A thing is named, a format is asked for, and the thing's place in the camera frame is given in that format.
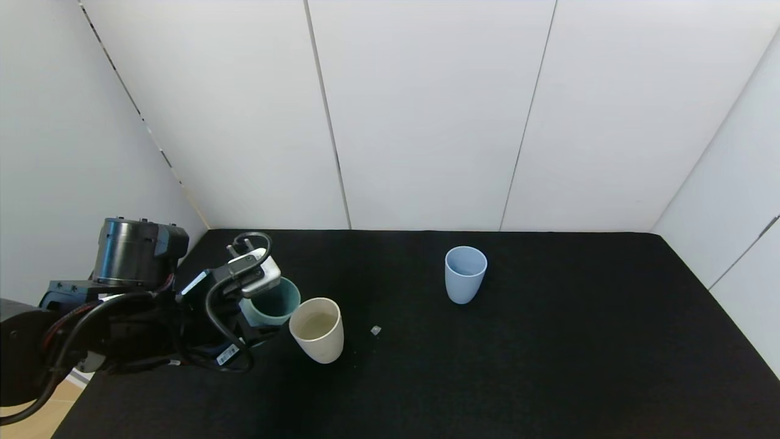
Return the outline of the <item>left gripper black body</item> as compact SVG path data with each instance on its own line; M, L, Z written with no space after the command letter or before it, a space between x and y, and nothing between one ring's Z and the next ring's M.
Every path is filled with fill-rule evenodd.
M205 269L189 281L176 297L182 312L179 340L183 345L183 358L199 366L209 362L216 366L228 366L239 353L239 348L214 327L205 310L207 292L216 283L212 270ZM241 313L238 298L225 298L221 293L214 293L211 309L226 328L244 341L238 325Z

